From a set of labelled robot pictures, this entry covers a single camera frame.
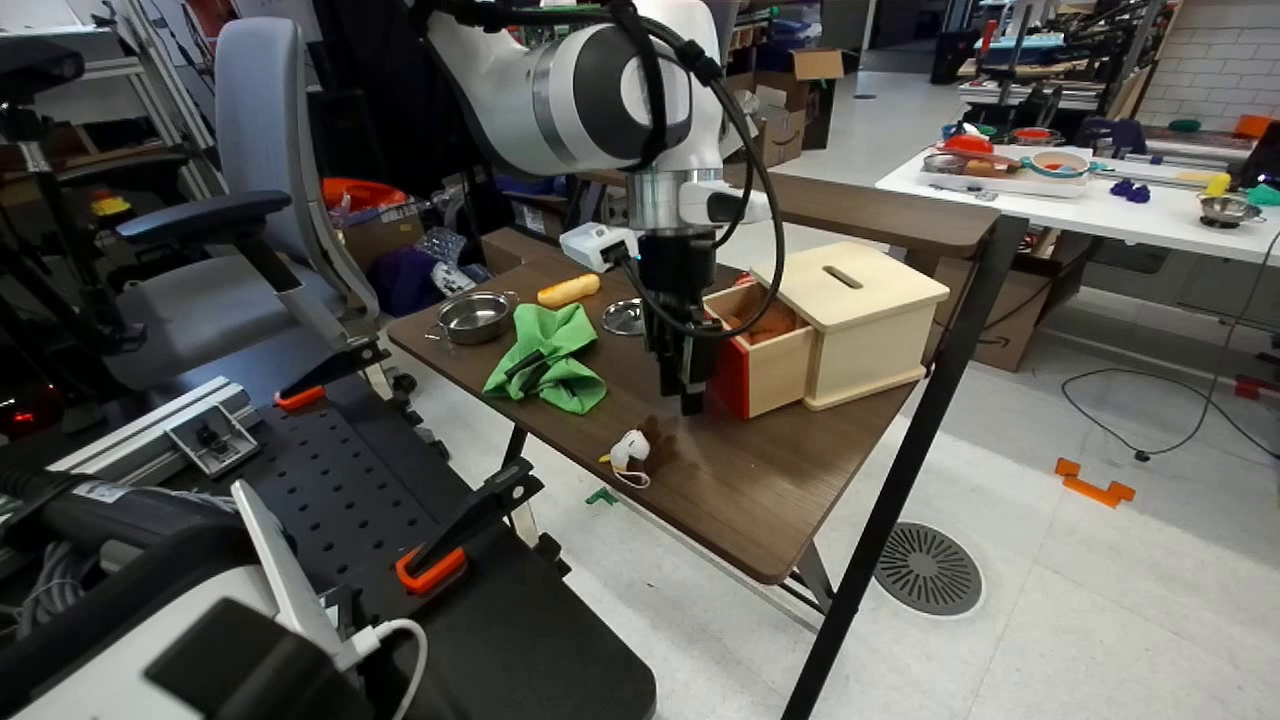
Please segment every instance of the gray floor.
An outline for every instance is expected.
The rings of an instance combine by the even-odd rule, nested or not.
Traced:
[[[838,97],[829,151],[782,173],[866,182],[925,148],[960,110],[919,75],[862,75]],[[829,243],[792,232],[792,246]],[[726,258],[766,264],[766,234],[742,232]],[[1041,345],[1018,374],[971,368],[925,469],[908,519],[953,530],[985,567],[985,604],[928,619],[871,589],[818,714],[866,720],[1234,720],[1280,708],[1280,514],[1276,462],[1223,419],[1182,452],[1136,462],[1057,391],[1108,355]],[[452,445],[456,469],[485,478],[507,425],[419,370],[414,406]],[[1089,383],[1084,403],[1145,445],[1177,441],[1194,399],[1151,379]],[[1276,415],[1227,399],[1251,432],[1280,445]],[[842,567],[876,499],[894,432],[859,469],[818,530]],[[1136,489],[1101,509],[1059,489],[1057,455],[1089,478]],[[546,492],[535,519],[569,558],[569,584],[653,662],[664,720],[779,714],[814,619],[779,591],[752,589],[629,502],[588,502],[583,469],[532,445]]]

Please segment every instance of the office chair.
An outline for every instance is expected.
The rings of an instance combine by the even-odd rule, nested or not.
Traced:
[[[228,195],[160,207],[117,228],[129,243],[207,243],[207,258],[118,291],[148,329],[134,352],[109,355],[129,387],[257,345],[291,320],[337,352],[381,325],[376,291],[341,246],[318,205],[302,34],[291,18],[236,18],[217,44],[217,148]]]

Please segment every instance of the wooden box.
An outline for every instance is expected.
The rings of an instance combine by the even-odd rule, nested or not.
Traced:
[[[752,280],[752,284],[717,291],[703,303],[721,325],[738,329],[759,311],[764,299],[766,291]],[[775,412],[782,403],[803,399],[808,355],[812,355],[808,320],[782,299],[775,299],[755,333],[732,337],[726,345],[721,345],[706,395],[738,419]]]
[[[846,240],[787,256],[782,294],[814,333],[803,403],[833,406],[925,374],[949,288]]]

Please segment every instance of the chair armrest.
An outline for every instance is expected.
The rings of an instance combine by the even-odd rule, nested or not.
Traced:
[[[129,225],[117,225],[123,243],[157,243],[157,240],[207,240],[210,232],[257,228],[270,213],[286,205],[285,190],[241,190],[210,195],[191,205],[173,205]]]

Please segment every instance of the wooden table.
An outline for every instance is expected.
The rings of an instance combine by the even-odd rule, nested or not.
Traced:
[[[977,275],[955,306],[949,337],[941,339],[941,352],[932,355],[925,395],[910,412],[876,509],[854,538],[838,589],[833,591],[814,643],[782,708],[787,720],[801,720],[814,708],[838,643],[859,611],[859,601],[871,589],[876,558],[916,489],[916,474],[949,415],[966,355],[996,303],[1004,271],[1022,240],[1022,218],[1000,218],[1000,213],[990,207],[964,207],[823,178],[773,174],[773,182],[779,216],[792,225],[902,243],[925,256],[977,258]],[[553,246],[535,246],[532,240],[514,240],[512,232],[496,234],[491,246],[496,275],[489,280],[489,288],[514,288],[527,299],[532,288],[574,275],[574,266]],[[588,299],[592,320],[599,320],[599,306],[616,294],[631,291],[610,275],[602,291]],[[504,339],[464,352],[446,349],[442,339],[428,339],[441,337],[431,311],[394,320],[389,337],[477,395],[485,374],[507,349]],[[609,379],[610,391],[592,415],[574,419],[544,403],[491,406],[512,415],[514,428],[544,435],[553,449],[579,458],[596,474],[599,452],[620,441],[623,428],[634,428],[648,415],[667,419],[675,432],[675,458],[655,472],[653,489],[623,492],[764,584],[782,581],[796,563],[803,572],[803,563],[812,558],[808,548],[814,529],[908,399],[908,387],[894,387],[829,412],[782,406],[752,425],[724,415],[682,419],[675,415],[670,399],[655,395],[655,362],[641,339],[602,337],[583,358]]]
[[[485,253],[514,258],[514,266],[496,271],[485,288],[514,291],[519,299],[544,284],[579,275],[579,266],[555,246],[519,232],[489,234]],[[583,362],[609,383],[602,403],[588,415],[569,415],[540,399],[512,403],[481,395],[512,337],[481,349],[428,339],[441,337],[434,306],[394,320],[389,337],[452,383],[504,412],[512,425],[527,428],[579,469],[724,555],[742,576],[759,584],[787,581],[910,387],[892,387],[829,412],[792,403],[752,425],[721,412],[680,415],[680,403],[655,387],[655,362],[643,337],[623,339],[599,325],[602,303],[623,294],[634,294],[629,275],[609,271],[602,291],[583,299],[599,333],[596,349],[583,352]],[[599,455],[643,419],[670,425],[675,458],[653,472],[653,489],[629,489],[599,469]]]

